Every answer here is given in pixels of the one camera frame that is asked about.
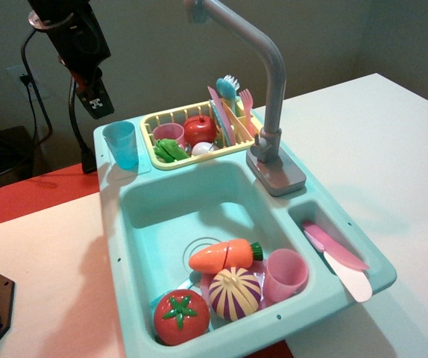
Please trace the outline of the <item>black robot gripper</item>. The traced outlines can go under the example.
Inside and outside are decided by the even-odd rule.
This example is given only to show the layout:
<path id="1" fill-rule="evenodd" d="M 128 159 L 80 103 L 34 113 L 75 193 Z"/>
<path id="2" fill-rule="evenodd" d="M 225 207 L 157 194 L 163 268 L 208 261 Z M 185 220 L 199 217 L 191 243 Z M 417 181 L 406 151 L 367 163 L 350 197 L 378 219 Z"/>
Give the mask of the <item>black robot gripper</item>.
<path id="1" fill-rule="evenodd" d="M 88 1 L 30 1 L 29 22 L 37 31 L 48 35 L 61 63 L 78 81 L 75 93 L 93 119 L 114 113 L 104 86 L 101 62 L 110 50 Z"/>

